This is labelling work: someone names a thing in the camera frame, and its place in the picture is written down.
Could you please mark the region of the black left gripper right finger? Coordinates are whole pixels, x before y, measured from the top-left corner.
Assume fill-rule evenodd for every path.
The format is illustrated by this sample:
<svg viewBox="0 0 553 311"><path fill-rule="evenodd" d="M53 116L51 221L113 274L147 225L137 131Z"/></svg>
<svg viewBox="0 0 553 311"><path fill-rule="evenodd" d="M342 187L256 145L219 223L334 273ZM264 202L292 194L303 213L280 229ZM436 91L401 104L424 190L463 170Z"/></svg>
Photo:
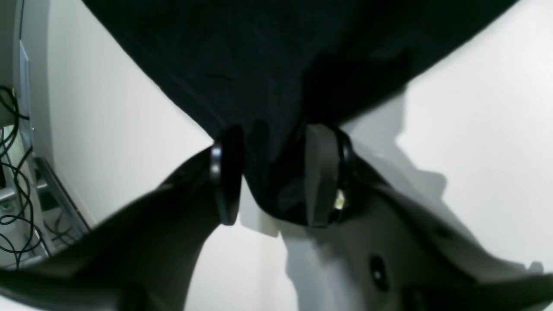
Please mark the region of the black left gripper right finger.
<svg viewBox="0 0 553 311"><path fill-rule="evenodd" d="M501 260L403 195L335 127L305 130L307 225L338 247L368 311L531 311L552 275Z"/></svg>

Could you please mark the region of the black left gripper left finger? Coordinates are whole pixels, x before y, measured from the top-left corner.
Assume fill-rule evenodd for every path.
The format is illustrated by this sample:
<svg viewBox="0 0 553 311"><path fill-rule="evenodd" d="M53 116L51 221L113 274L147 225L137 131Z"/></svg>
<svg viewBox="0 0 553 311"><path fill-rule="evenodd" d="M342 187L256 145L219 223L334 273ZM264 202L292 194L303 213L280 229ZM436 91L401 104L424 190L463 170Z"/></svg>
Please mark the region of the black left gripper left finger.
<svg viewBox="0 0 553 311"><path fill-rule="evenodd" d="M182 311L202 246L236 221L244 153L243 130L229 127L75 244L2 270L1 309Z"/></svg>

